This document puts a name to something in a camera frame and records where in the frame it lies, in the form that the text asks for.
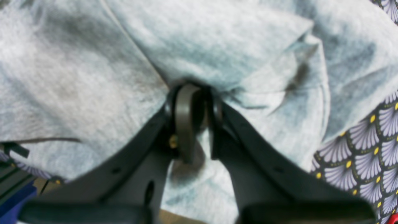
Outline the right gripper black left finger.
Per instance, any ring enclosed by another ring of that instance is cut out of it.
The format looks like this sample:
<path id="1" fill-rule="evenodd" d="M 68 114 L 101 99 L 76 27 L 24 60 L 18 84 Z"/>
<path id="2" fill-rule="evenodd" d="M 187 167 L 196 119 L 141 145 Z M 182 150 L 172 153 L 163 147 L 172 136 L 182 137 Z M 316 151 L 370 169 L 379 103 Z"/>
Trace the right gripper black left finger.
<path id="1" fill-rule="evenodd" d="M 155 224 L 168 167 L 193 162 L 204 117 L 203 89 L 185 84 L 118 153 L 21 209 L 24 224 Z"/>

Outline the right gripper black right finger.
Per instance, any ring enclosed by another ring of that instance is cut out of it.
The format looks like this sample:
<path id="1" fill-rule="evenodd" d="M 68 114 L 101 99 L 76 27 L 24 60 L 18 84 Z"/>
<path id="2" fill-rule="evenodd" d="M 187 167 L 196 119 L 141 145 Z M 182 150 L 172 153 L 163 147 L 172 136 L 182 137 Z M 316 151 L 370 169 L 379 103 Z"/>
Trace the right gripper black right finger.
<path id="1" fill-rule="evenodd" d="M 227 168 L 238 224 L 373 224 L 360 197 L 318 180 L 274 149 L 214 89 L 207 92 L 211 158 Z"/>

